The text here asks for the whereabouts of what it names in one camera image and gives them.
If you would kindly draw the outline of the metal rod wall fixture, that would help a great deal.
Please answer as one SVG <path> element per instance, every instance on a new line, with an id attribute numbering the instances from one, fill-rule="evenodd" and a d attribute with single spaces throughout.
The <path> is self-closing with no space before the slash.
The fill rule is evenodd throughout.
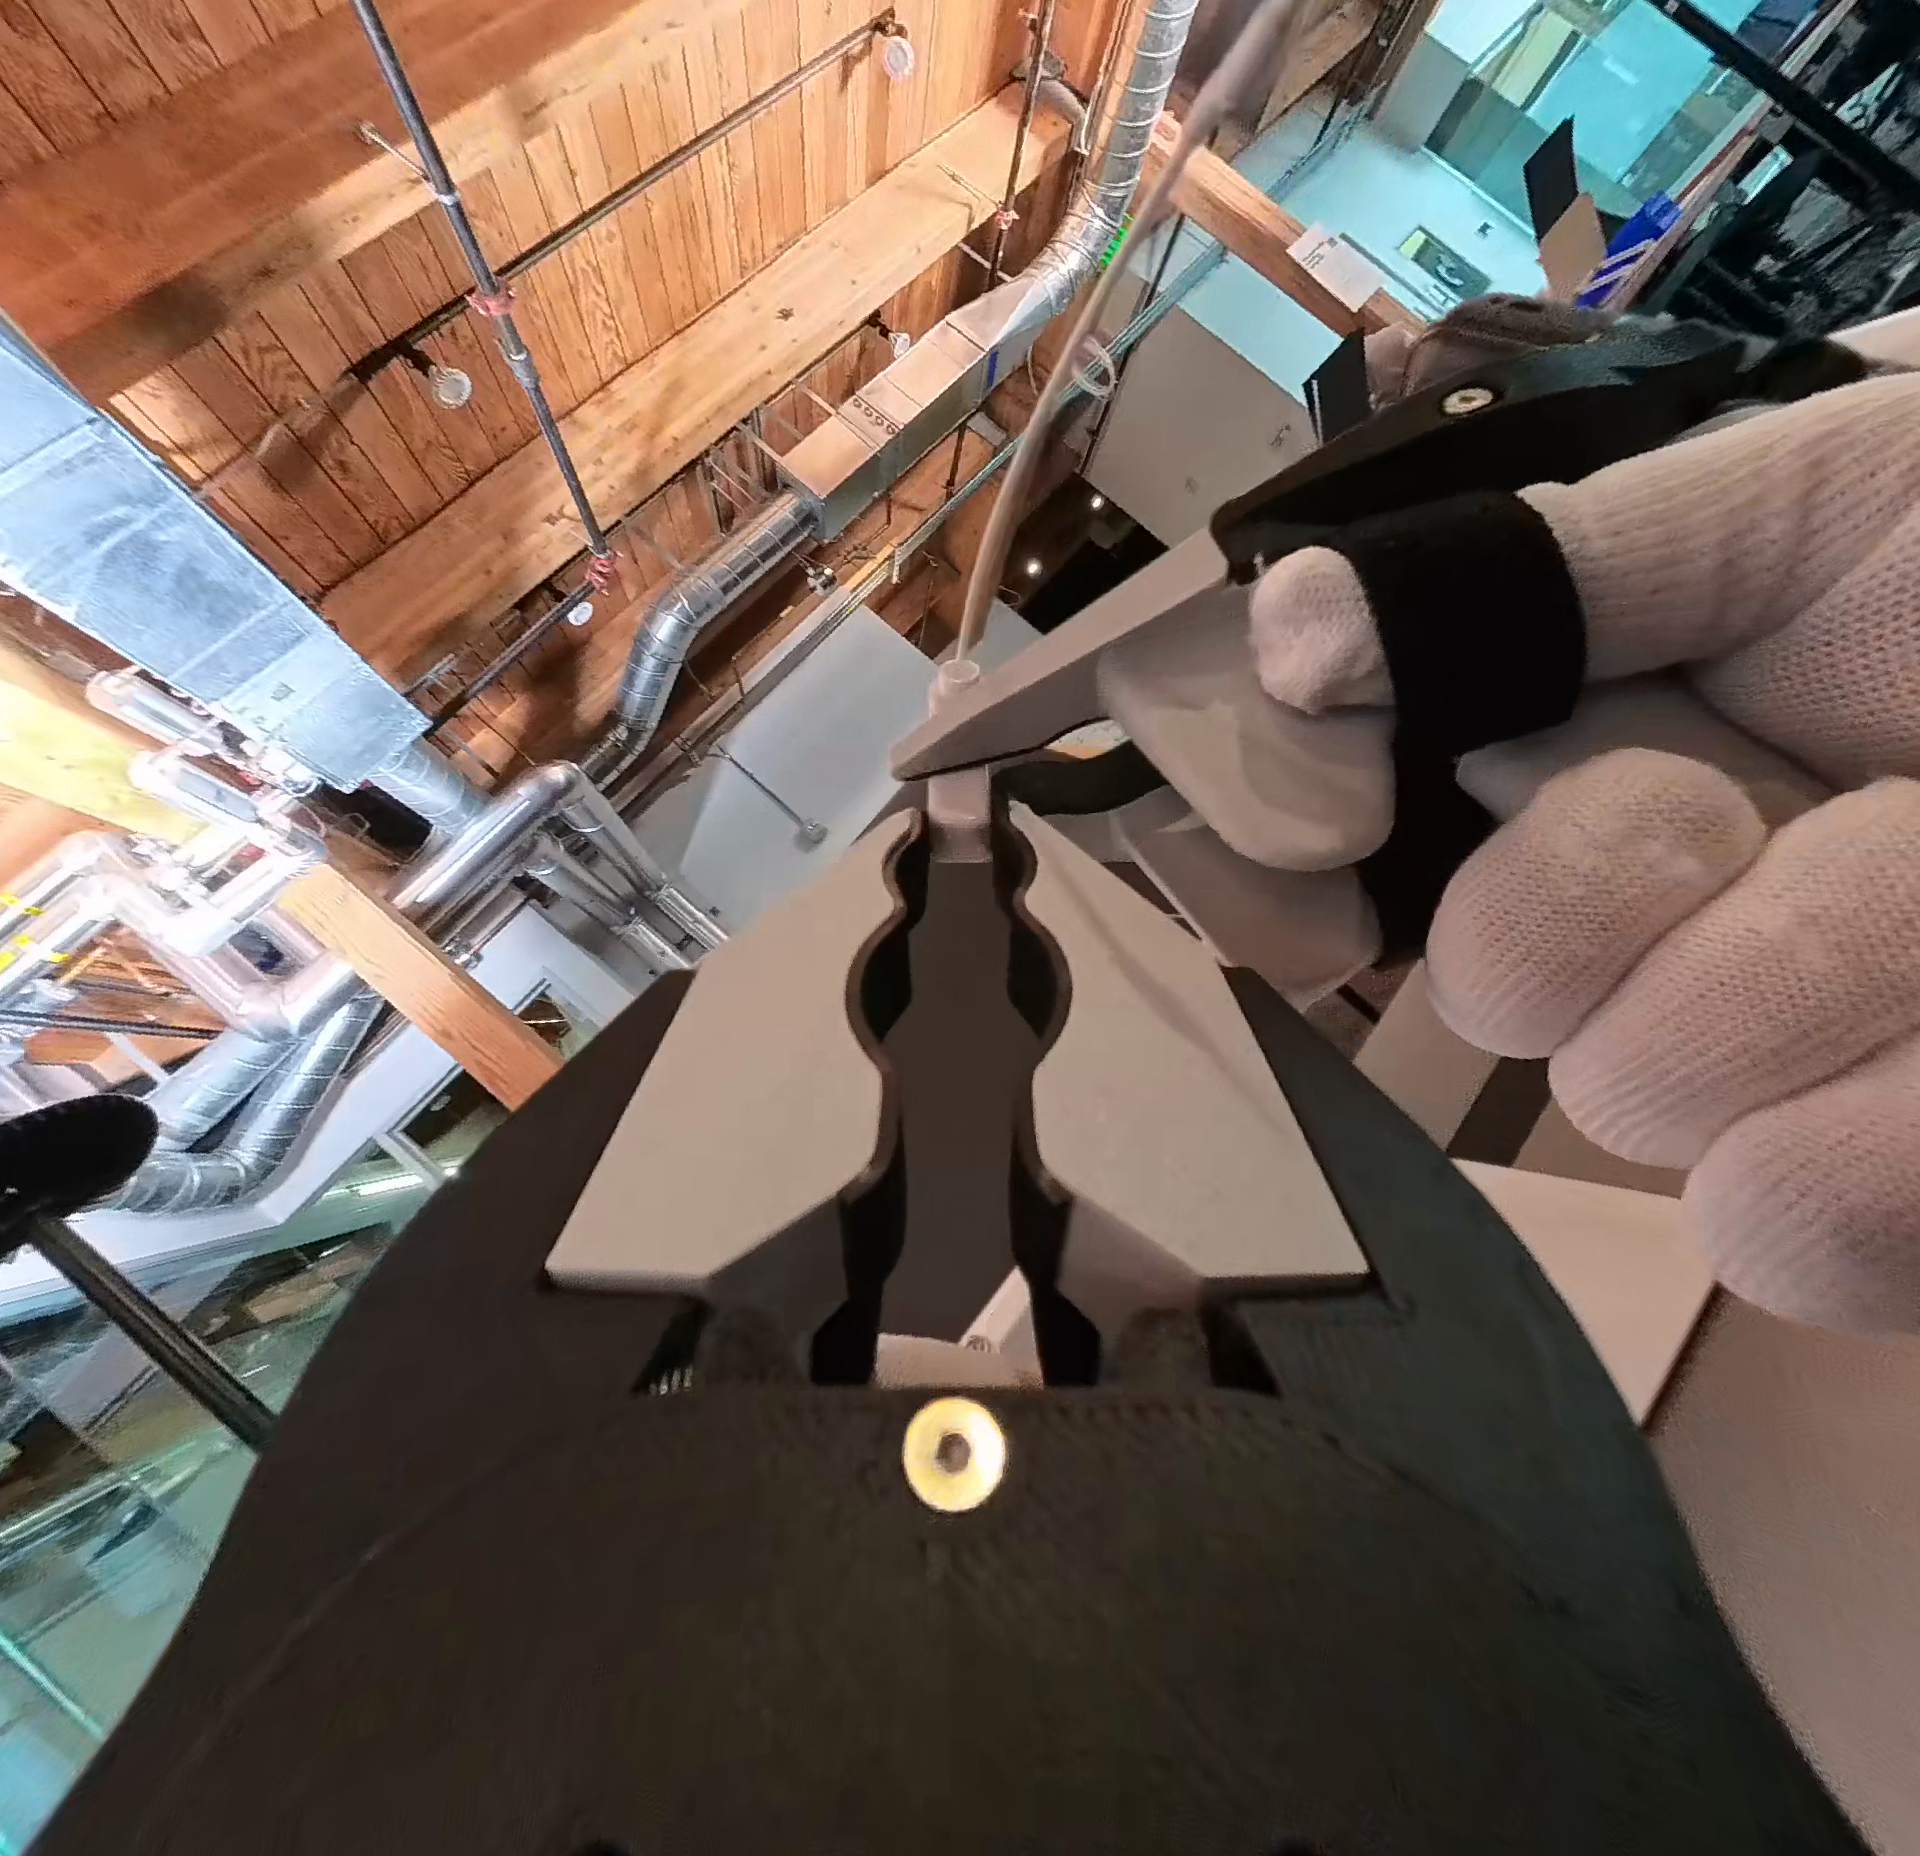
<path id="1" fill-rule="evenodd" d="M 829 829 L 822 821 L 804 816 L 801 808 L 793 808 L 778 790 L 774 790 L 751 766 L 738 762 L 731 754 L 731 748 L 727 747 L 712 747 L 712 754 L 730 766 L 747 785 L 756 790 L 756 797 L 763 801 L 769 801 L 769 808 L 778 810 L 778 818 L 791 828 L 797 848 L 816 848 L 818 843 L 825 843 Z"/>

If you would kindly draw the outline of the blue white striped bin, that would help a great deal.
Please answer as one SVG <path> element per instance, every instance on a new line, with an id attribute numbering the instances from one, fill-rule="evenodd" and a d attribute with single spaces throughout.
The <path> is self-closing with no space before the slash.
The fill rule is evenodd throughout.
<path id="1" fill-rule="evenodd" d="M 1609 309 L 1623 299 L 1635 274 L 1655 263 L 1667 233 L 1682 220 L 1667 192 L 1655 192 L 1635 211 L 1620 220 L 1602 246 L 1602 260 L 1575 297 L 1578 309 Z"/>

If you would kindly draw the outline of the person's right hand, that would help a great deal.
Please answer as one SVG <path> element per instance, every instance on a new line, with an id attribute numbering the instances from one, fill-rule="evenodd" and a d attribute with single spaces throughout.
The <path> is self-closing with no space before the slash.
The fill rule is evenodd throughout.
<path id="1" fill-rule="evenodd" d="M 1595 1149 L 1682 1169 L 1713 1277 L 1775 1316 L 1917 1331 L 1917 372 L 1517 496 L 1588 681 L 1681 667 L 1828 790 L 1771 829 L 1650 744 L 1568 766 L 1451 874 L 1437 1014 L 1546 1058 Z"/>

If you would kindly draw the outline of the rectangular metal air duct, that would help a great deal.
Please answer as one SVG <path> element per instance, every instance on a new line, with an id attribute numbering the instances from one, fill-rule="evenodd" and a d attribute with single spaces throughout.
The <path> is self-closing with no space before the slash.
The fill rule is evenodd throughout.
<path id="1" fill-rule="evenodd" d="M 1047 289 L 1042 269 L 996 284 L 946 311 L 880 377 L 783 455 L 783 482 L 812 541 L 843 534 L 925 452 L 956 430 L 994 388 L 1017 376 L 1037 335 L 1069 297 Z"/>

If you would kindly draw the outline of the round silver air duct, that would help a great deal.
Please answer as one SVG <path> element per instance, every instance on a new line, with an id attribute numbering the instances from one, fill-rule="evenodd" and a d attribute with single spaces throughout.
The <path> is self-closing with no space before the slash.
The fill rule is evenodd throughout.
<path id="1" fill-rule="evenodd" d="M 1090 138 L 1094 159 L 1082 170 L 1052 238 L 1020 271 L 1024 274 L 1037 267 L 1047 289 L 1069 297 L 1060 315 L 1065 315 L 1082 297 L 1082 286 L 1090 284 L 1098 263 L 1122 231 L 1198 7 L 1199 0 L 1145 4 L 1135 55 L 1111 76 L 1106 105 L 1098 113 Z M 716 548 L 689 565 L 660 598 L 650 603 L 627 654 L 606 732 L 588 751 L 587 771 L 592 776 L 603 776 L 649 748 L 697 637 L 743 596 L 759 587 L 785 558 L 812 544 L 822 541 L 812 541 L 801 504 L 783 482 L 778 496 L 756 505 Z"/>

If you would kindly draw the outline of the wide wooden ceiling beam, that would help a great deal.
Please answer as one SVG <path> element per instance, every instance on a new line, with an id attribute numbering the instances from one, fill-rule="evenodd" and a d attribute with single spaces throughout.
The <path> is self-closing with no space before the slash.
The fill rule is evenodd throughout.
<path id="1" fill-rule="evenodd" d="M 566 413 L 596 514 L 649 500 L 978 231 L 1004 200 L 1020 117 L 1014 82 Z M 333 587 L 321 618 L 404 681 L 582 545 L 551 452 L 530 442 Z"/>

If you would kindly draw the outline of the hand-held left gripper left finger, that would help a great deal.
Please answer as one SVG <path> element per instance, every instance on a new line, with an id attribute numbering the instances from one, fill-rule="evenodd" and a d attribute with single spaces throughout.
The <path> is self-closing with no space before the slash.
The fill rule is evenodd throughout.
<path id="1" fill-rule="evenodd" d="M 921 816 L 711 952 L 621 1115 L 546 1277 L 775 1325 L 816 1384 L 866 1384 L 906 1231 L 902 1081 Z"/>

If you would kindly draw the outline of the white paper notice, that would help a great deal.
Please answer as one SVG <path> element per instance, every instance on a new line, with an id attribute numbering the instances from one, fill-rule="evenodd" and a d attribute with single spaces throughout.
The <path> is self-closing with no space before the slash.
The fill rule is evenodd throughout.
<path id="1" fill-rule="evenodd" d="M 1310 231 L 1288 246 L 1288 255 L 1317 284 L 1325 297 L 1357 315 L 1364 311 L 1386 284 L 1364 250 L 1320 226 L 1310 226 Z"/>

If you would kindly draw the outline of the black floor lamp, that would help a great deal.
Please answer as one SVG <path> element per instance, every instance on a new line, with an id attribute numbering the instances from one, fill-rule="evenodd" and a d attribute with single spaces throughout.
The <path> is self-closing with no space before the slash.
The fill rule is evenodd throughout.
<path id="1" fill-rule="evenodd" d="M 124 1094 L 90 1094 L 2 1123 L 2 1258 L 37 1251 L 246 1451 L 264 1454 L 278 1415 L 203 1342 L 86 1244 L 70 1220 L 126 1190 L 151 1156 L 156 1116 Z"/>

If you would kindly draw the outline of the black and white book stand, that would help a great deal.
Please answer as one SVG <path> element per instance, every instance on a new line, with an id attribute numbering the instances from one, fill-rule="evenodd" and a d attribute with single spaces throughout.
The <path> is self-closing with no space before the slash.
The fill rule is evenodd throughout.
<path id="1" fill-rule="evenodd" d="M 1371 1265 L 1367 1284 L 1383 1284 L 1383 1244 L 1361 1238 L 1361 1187 L 1340 1190 L 1335 1167 L 1383 1167 L 1390 1138 L 1399 1138 L 1414 1183 L 1390 1190 L 1376 1180 L 1386 1213 L 1437 1217 L 1442 1192 L 1469 1192 L 1471 1209 L 1493 1213 L 1496 1231 L 1550 1281 L 1630 1421 L 1644 1423 L 1713 1291 L 1702 1251 L 1682 1237 L 1676 1200 L 1448 1157 L 1258 976 L 1226 974 Z M 875 1378 L 881 1388 L 1042 1384 L 1021 1277 L 1001 1278 L 960 1342 L 881 1335 Z"/>

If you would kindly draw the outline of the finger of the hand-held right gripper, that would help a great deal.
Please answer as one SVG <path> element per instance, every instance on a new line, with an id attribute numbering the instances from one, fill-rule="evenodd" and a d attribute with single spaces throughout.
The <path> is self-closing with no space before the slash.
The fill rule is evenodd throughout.
<path id="1" fill-rule="evenodd" d="M 1383 711 L 1293 711 L 1248 652 L 1108 654 L 1098 685 L 1126 744 L 1001 771 L 1001 797 L 1289 1004 L 1367 967 L 1382 919 L 1358 860 L 1383 843 Z"/>
<path id="2" fill-rule="evenodd" d="M 902 785 L 1004 771 L 1111 721 L 1193 785 L 1203 766 L 1256 781 L 1261 694 L 1248 650 L 1250 577 L 1198 530 L 1001 667 L 940 667 L 925 721 L 894 747 Z"/>

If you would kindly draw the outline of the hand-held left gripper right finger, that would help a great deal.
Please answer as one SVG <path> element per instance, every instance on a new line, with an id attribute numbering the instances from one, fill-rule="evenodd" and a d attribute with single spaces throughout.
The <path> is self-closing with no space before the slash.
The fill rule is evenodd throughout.
<path id="1" fill-rule="evenodd" d="M 1024 804 L 996 818 L 1011 1002 L 1033 1035 L 1011 1231 L 1044 1384 L 1145 1316 L 1352 1295 L 1371 1265 L 1223 964 Z"/>

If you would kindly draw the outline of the large foil-wrapped duct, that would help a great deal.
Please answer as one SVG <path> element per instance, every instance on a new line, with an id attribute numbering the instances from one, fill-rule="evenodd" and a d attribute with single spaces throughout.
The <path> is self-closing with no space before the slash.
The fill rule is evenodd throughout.
<path id="1" fill-rule="evenodd" d="M 2 321 L 2 584 L 333 790 L 448 828 L 423 715 Z"/>

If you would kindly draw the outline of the dark sprinkler pipe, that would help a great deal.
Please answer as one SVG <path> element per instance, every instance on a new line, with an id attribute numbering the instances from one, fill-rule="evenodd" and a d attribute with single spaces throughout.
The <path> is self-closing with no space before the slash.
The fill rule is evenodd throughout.
<path id="1" fill-rule="evenodd" d="M 378 64 L 378 71 L 383 77 L 383 88 L 392 101 L 392 108 L 413 147 L 413 162 L 420 170 L 423 184 L 429 189 L 434 200 L 440 203 L 440 210 L 446 211 L 446 221 L 457 242 L 457 250 L 468 263 L 470 271 L 470 294 L 468 303 L 480 311 L 480 317 L 487 317 L 491 325 L 491 341 L 502 354 L 502 363 L 511 369 L 514 382 L 520 385 L 520 394 L 530 403 L 530 413 L 538 425 L 543 442 L 555 461 L 555 468 L 563 477 L 563 490 L 566 500 L 573 504 L 575 522 L 582 524 L 587 534 L 587 545 L 588 545 L 588 568 L 587 568 L 587 581 L 592 591 L 603 591 L 610 584 L 614 574 L 614 553 L 606 544 L 606 534 L 592 508 L 592 500 L 582 488 L 582 477 L 575 471 L 573 452 L 563 441 L 563 430 L 558 425 L 558 414 L 546 396 L 546 385 L 538 376 L 538 363 L 533 360 L 533 354 L 526 350 L 526 341 L 520 336 L 517 317 L 514 317 L 514 294 L 511 286 L 495 274 L 476 229 L 468 217 L 463 196 L 452 177 L 452 170 L 441 156 L 440 138 L 434 130 L 434 124 L 427 123 L 427 113 L 420 108 L 420 101 L 413 94 L 413 84 L 401 65 L 401 55 L 396 50 L 396 41 L 378 11 L 378 0 L 347 0 L 368 47 L 372 55 Z"/>

